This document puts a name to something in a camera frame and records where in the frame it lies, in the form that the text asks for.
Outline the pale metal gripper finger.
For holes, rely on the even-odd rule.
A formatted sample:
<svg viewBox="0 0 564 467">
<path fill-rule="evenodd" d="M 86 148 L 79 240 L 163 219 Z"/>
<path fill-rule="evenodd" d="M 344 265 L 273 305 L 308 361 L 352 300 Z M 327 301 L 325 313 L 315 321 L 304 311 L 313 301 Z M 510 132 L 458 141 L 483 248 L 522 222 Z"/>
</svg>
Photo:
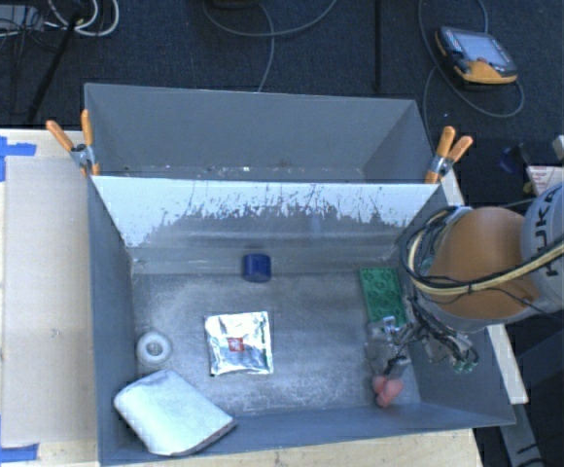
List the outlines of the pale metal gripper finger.
<svg viewBox="0 0 564 467">
<path fill-rule="evenodd" d="M 369 359 L 391 359 L 397 353 L 399 326 L 395 316 L 386 316 L 368 324 L 366 352 Z"/>
<path fill-rule="evenodd" d="M 407 356 L 393 356 L 387 361 L 383 375 L 385 377 L 402 377 L 409 365 L 410 359 Z"/>
</svg>

